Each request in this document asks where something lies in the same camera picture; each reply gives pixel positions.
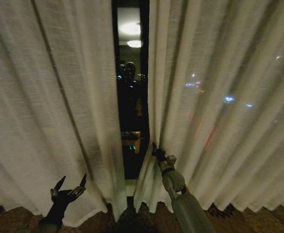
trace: floor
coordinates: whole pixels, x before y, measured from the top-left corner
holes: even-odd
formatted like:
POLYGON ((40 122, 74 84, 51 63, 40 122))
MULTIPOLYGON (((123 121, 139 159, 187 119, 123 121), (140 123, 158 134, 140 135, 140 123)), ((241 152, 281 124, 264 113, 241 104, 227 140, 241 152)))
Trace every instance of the floor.
MULTIPOLYGON (((142 205, 137 214, 128 200, 129 207, 122 214, 116 224, 109 212, 98 213, 88 219, 78 228, 62 227, 61 233, 180 233, 180 227, 174 214, 170 213, 163 203, 159 203, 155 214, 149 213, 146 205, 142 205)), ((210 207, 206 211, 217 233, 284 233, 284 208, 278 207, 274 211, 261 209, 258 213, 250 210, 237 211, 229 206, 224 212, 210 207)), ((0 208, 0 233, 14 233, 25 225, 35 230, 35 226, 42 216, 34 216, 26 209, 19 207, 4 212, 0 208)))

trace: window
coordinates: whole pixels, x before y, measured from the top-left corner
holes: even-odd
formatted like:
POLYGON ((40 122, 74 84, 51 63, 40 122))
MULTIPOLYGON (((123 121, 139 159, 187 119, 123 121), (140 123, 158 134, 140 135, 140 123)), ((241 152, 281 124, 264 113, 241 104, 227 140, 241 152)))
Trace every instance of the window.
POLYGON ((116 80, 126 179, 137 179, 149 143, 149 1, 114 0, 116 80))

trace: robotic claw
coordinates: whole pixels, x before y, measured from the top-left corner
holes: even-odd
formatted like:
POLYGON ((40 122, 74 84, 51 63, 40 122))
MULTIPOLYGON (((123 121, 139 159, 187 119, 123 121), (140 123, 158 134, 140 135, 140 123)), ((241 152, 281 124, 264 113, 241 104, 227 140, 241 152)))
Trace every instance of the robotic claw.
POLYGON ((165 157, 165 151, 153 144, 152 154, 158 160, 162 174, 162 183, 169 193, 172 208, 183 233, 215 233, 197 199, 190 194, 184 177, 175 171, 176 157, 165 157))

